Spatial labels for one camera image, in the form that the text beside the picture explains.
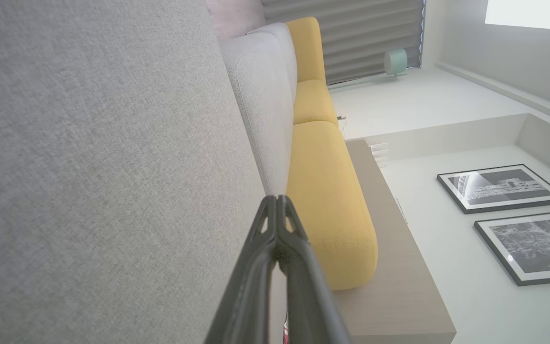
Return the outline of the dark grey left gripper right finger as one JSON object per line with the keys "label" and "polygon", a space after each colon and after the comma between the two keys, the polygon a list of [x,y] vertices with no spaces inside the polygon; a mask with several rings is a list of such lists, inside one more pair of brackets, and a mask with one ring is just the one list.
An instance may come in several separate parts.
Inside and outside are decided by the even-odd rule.
{"label": "dark grey left gripper right finger", "polygon": [[288,342],[350,344],[334,295],[288,196],[276,201],[276,257],[287,278]]}

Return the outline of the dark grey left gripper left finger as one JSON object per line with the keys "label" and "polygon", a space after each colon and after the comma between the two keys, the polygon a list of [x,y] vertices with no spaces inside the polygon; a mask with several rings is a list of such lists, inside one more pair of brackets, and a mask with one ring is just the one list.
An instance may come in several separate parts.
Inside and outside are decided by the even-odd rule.
{"label": "dark grey left gripper left finger", "polygon": [[206,336],[208,344],[268,344],[277,198],[262,199]]}

